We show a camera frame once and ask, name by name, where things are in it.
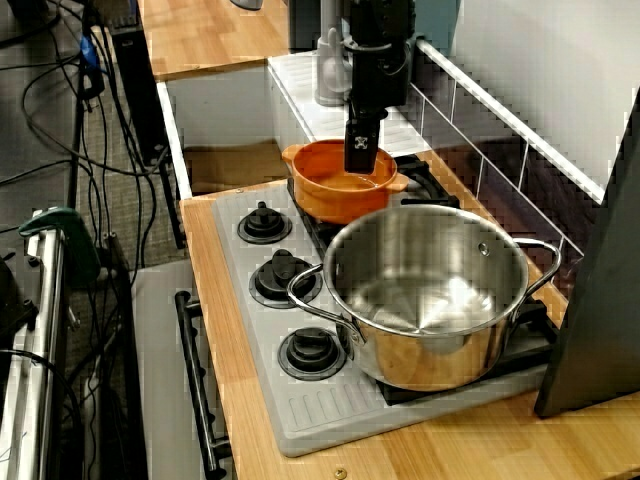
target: toy stove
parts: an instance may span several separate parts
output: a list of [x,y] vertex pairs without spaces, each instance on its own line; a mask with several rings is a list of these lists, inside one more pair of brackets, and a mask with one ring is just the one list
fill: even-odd
[[[396,158],[411,182],[390,207],[458,206],[415,156]],[[543,304],[529,301],[520,326],[494,369],[452,390],[424,393],[377,382],[346,357],[333,323],[289,303],[286,286],[322,262],[338,225],[319,222],[293,200],[292,181],[239,190],[212,209],[238,299],[267,410],[281,452],[289,457],[340,445],[539,388],[555,327]],[[317,274],[298,296],[334,313],[340,309]]]

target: pot rim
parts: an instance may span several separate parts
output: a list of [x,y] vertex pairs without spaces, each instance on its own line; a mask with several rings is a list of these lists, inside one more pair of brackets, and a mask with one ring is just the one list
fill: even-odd
[[390,160],[391,160],[391,176],[389,177],[389,179],[387,181],[385,181],[384,183],[381,183],[375,187],[371,187],[371,188],[365,188],[365,189],[346,189],[346,188],[333,188],[333,187],[327,187],[325,185],[320,185],[319,183],[314,182],[313,180],[310,180],[308,177],[305,177],[304,175],[302,175],[302,173],[300,173],[300,171],[298,170],[298,168],[296,167],[296,158],[298,157],[298,155],[300,154],[300,152],[302,152],[305,148],[311,146],[311,145],[319,145],[319,144],[341,144],[344,145],[344,140],[339,140],[339,139],[330,139],[330,140],[318,140],[316,142],[311,142],[311,143],[307,143],[305,144],[300,150],[298,150],[295,154],[295,156],[293,157],[293,161],[291,162],[291,168],[293,169],[294,172],[294,181],[296,181],[297,179],[302,180],[304,183],[307,184],[311,184],[314,187],[318,187],[321,188],[323,190],[326,190],[327,192],[338,192],[338,193],[371,193],[371,192],[376,192],[378,190],[384,190],[386,189],[386,187],[393,182],[393,180],[395,180],[396,176],[398,175],[398,165],[396,164],[395,159],[385,150],[378,148],[378,153],[382,152],[384,155],[386,155]]
[[347,239],[354,230],[357,230],[358,228],[360,228],[360,226],[363,223],[370,221],[372,219],[375,219],[376,217],[382,217],[383,215],[385,215],[385,212],[394,210],[393,208],[386,208],[386,209],[377,210],[375,212],[364,215],[354,220],[353,222],[349,223],[333,238],[333,240],[329,244],[329,247],[327,248],[327,252],[324,257],[324,267],[323,267],[323,276],[325,280],[325,285],[329,289],[329,292],[331,293],[331,296],[334,298],[334,300],[338,303],[338,305],[342,307],[343,310],[349,313],[349,315],[351,315],[354,318],[357,318],[359,321],[369,325],[370,327],[376,328],[378,330],[382,330],[387,333],[400,335],[403,337],[431,339],[431,338],[449,338],[449,337],[456,337],[460,335],[469,335],[469,334],[478,332],[480,330],[484,330],[488,327],[491,327],[497,324],[501,320],[508,318],[520,306],[520,304],[524,300],[523,297],[525,292],[527,291],[527,287],[529,284],[529,275],[528,275],[529,266],[527,264],[525,255],[522,252],[522,249],[507,232],[505,232],[503,229],[499,228],[489,220],[486,220],[476,215],[475,213],[471,213],[461,209],[456,209],[453,207],[446,207],[442,205],[405,205],[399,208],[402,208],[402,210],[407,210],[407,211],[421,209],[421,210],[439,212],[440,214],[455,215],[458,217],[463,217],[469,221],[479,223],[491,229],[492,231],[494,231],[509,247],[512,248],[512,250],[515,252],[518,258],[518,263],[520,264],[521,270],[525,272],[525,275],[523,275],[520,287],[518,288],[518,292],[514,296],[514,300],[500,313],[496,314],[491,320],[488,320],[485,323],[482,323],[480,325],[476,325],[474,327],[467,328],[464,330],[457,330],[455,332],[445,332],[445,333],[405,332],[401,330],[396,330],[394,328],[386,327],[384,325],[380,325],[378,323],[375,323],[369,320],[368,318],[361,316],[358,312],[355,312],[353,309],[351,309],[344,302],[344,300],[342,300],[342,297],[336,291],[335,285],[333,283],[333,276],[331,275],[331,270],[335,265],[336,250],[340,247],[340,245],[344,243],[344,240]]

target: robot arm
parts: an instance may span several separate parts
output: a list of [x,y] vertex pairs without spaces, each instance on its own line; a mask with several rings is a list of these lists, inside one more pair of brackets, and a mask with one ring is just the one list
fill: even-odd
[[414,0],[345,0],[350,35],[343,42],[352,56],[352,86],[345,136],[347,172],[371,173],[386,107],[404,105],[409,87],[415,29]]

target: oven door handle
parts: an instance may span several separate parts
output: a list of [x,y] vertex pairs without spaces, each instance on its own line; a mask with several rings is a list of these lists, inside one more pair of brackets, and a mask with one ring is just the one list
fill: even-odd
[[220,467],[220,460],[231,456],[231,444],[229,438],[224,436],[215,438],[211,424],[215,416],[209,410],[209,403],[204,389],[204,369],[200,366],[198,347],[195,340],[195,329],[192,319],[202,316],[199,303],[189,303],[191,294],[185,291],[175,295],[176,311],[180,336],[182,337],[182,350],[189,378],[189,390],[193,413],[196,419],[200,452],[207,480],[221,480],[227,472]]

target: black stove knob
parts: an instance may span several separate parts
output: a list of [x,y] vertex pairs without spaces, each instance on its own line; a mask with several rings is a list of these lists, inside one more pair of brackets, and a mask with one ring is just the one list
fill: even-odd
[[338,346],[329,332],[321,328],[301,328],[291,336],[287,359],[302,372],[321,372],[338,359]]
[[[298,273],[302,273],[310,265],[296,258],[287,250],[281,249],[273,254],[269,262],[264,264],[255,279],[256,289],[269,300],[287,301],[287,285]],[[316,285],[316,276],[305,278],[296,285],[297,297],[304,297]]]
[[297,273],[297,259],[287,250],[278,250],[273,254],[271,264],[273,265],[273,276],[278,285],[287,287],[289,282]]
[[245,231],[256,238],[269,238],[281,233],[285,228],[282,215],[259,202],[258,208],[249,214]]

